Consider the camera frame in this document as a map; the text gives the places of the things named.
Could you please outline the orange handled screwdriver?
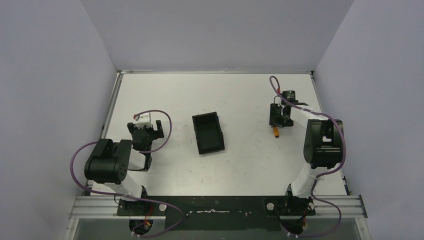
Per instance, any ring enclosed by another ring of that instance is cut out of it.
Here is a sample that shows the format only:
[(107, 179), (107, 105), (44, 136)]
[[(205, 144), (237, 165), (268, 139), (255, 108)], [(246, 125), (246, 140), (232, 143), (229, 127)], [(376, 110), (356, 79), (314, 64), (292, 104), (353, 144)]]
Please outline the orange handled screwdriver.
[(280, 137), (280, 133), (279, 133), (279, 129), (277, 126), (274, 126), (273, 128), (273, 134), (275, 138), (279, 138)]

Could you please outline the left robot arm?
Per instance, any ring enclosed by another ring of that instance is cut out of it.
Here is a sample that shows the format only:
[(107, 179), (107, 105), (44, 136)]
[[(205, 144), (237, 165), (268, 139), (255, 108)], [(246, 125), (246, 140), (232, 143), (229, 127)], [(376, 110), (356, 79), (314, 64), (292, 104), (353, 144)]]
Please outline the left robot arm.
[(131, 140), (114, 142), (101, 138), (86, 161), (84, 175), (87, 180), (103, 184), (129, 201), (128, 208), (137, 216), (148, 210), (148, 201), (144, 186), (136, 183), (128, 171), (147, 172), (152, 163), (153, 141), (163, 139), (162, 122), (138, 120), (127, 124)]

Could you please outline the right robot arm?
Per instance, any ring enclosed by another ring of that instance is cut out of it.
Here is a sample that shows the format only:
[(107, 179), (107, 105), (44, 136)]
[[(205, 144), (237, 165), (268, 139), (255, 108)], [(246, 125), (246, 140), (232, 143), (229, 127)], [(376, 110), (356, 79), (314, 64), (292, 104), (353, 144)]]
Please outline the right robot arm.
[(313, 114), (312, 107), (296, 99), (294, 90), (277, 92), (282, 99), (270, 104), (269, 125), (277, 129), (298, 124), (305, 129), (304, 165), (288, 187), (292, 195), (281, 201), (282, 209), (292, 215), (302, 207), (300, 198), (311, 197), (324, 174), (342, 162), (342, 140), (334, 123), (328, 117)]

